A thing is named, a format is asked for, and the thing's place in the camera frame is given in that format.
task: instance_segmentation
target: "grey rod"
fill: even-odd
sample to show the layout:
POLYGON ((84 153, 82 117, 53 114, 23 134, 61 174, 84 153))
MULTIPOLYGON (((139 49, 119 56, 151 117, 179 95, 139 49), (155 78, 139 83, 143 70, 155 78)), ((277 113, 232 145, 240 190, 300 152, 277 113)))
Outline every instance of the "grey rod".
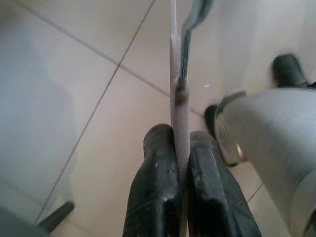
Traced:
POLYGON ((214 0, 195 0, 189 17, 181 31, 180 79, 185 80, 188 73, 189 51, 192 30, 207 16, 214 0))

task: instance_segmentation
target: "metal hook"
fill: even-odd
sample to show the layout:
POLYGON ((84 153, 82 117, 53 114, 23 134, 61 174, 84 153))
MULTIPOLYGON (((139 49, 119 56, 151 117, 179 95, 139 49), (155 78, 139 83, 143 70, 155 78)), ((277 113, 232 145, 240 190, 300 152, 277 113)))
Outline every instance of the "metal hook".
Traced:
POLYGON ((214 0, 194 0, 191 12, 181 31, 180 79, 185 80, 188 73, 189 50, 192 30, 199 25, 209 13, 214 0))

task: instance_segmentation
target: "metal wire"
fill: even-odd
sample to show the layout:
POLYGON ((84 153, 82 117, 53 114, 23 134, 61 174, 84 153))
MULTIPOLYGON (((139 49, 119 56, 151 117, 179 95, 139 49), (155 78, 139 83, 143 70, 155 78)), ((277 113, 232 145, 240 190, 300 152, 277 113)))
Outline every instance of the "metal wire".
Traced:
POLYGON ((192 30, 199 25, 209 13, 214 0, 194 0, 191 12, 181 31, 180 79, 185 80, 188 73, 189 51, 192 30))

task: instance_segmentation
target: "tile floor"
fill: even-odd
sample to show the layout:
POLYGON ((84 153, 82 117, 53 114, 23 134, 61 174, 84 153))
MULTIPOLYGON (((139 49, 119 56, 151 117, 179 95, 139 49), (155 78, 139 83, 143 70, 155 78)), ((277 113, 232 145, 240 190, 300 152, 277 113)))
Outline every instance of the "tile floor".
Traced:
MULTIPOLYGON (((192 0, 179 2, 181 25, 192 0)), ((315 12, 312 0, 215 1, 192 39, 191 130, 224 94, 269 88, 280 52, 313 81, 315 12)), ((143 137, 169 123, 169 0, 0 0, 0 32, 0 205, 35 223, 73 199, 55 236, 120 236, 143 137)), ((230 170, 262 235, 288 237, 251 164, 230 170)))

